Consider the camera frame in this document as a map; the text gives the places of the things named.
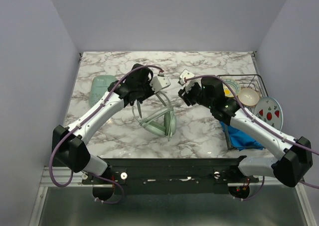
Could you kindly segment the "mint green wired headphones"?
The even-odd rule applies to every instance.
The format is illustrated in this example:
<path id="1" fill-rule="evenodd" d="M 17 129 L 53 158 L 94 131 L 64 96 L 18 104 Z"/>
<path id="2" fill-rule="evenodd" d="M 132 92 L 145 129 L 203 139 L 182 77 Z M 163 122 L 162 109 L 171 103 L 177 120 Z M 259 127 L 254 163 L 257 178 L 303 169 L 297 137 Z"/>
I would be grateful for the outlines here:
<path id="1" fill-rule="evenodd" d="M 176 133 L 176 115 L 174 112 L 173 105 L 168 96 L 160 91 L 156 93 L 156 97 L 163 104 L 163 107 L 158 111 L 153 112 L 147 118 L 143 118 L 141 111 L 141 104 L 137 102 L 137 110 L 139 115 L 135 114 L 135 104 L 132 105 L 132 114 L 135 120 L 139 123 L 139 126 L 144 128 L 146 131 L 157 135 L 165 136 L 168 141 Z"/>

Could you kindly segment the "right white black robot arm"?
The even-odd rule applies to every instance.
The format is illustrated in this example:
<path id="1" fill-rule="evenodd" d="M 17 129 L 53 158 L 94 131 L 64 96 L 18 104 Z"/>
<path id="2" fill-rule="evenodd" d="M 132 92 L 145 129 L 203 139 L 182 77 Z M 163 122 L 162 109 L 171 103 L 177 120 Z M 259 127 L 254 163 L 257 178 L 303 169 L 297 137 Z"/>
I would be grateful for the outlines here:
<path id="1" fill-rule="evenodd" d="M 243 107 L 237 97 L 224 95 L 224 80 L 215 75 L 198 76 L 182 73 L 179 84 L 184 88 L 178 95 L 188 106 L 194 104 L 208 108 L 212 116 L 227 126 L 236 128 L 259 142 L 272 153 L 272 158 L 245 157 L 229 170 L 230 178 L 241 182 L 247 176 L 274 177 L 288 187 L 295 187 L 313 165 L 310 141 L 298 139 L 266 124 Z"/>

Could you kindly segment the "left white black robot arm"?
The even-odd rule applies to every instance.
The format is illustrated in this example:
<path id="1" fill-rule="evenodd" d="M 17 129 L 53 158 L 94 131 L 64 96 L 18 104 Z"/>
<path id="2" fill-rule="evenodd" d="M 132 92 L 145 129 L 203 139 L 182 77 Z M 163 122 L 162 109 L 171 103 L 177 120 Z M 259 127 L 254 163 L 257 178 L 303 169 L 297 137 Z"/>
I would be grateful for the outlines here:
<path id="1" fill-rule="evenodd" d="M 57 159 L 72 173 L 84 171 L 98 183 L 110 180 L 110 165 L 91 154 L 87 144 L 96 131 L 113 115 L 136 100 L 143 101 L 155 94 L 151 87 L 154 65 L 135 64 L 131 71 L 110 85 L 101 99 L 82 117 L 68 126 L 58 125 L 52 134 L 49 174 L 53 178 L 53 161 Z"/>

